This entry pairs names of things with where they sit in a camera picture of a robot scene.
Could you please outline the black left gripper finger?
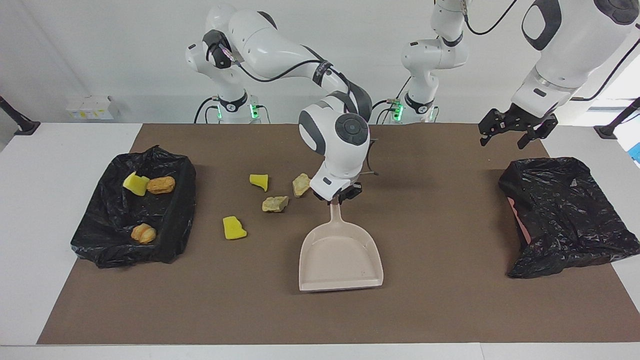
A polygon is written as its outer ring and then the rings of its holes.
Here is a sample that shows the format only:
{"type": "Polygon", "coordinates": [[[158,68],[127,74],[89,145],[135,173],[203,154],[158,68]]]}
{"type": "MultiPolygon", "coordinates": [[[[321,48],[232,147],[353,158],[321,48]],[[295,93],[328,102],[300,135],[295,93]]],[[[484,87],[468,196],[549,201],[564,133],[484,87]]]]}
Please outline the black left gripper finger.
{"type": "Polygon", "coordinates": [[[547,133],[544,129],[528,129],[518,141],[518,149],[523,150],[530,142],[537,139],[546,139],[547,133]]]}
{"type": "Polygon", "coordinates": [[[481,135],[480,145],[484,147],[492,137],[506,132],[505,114],[499,110],[489,110],[478,123],[478,132],[481,135]]]}

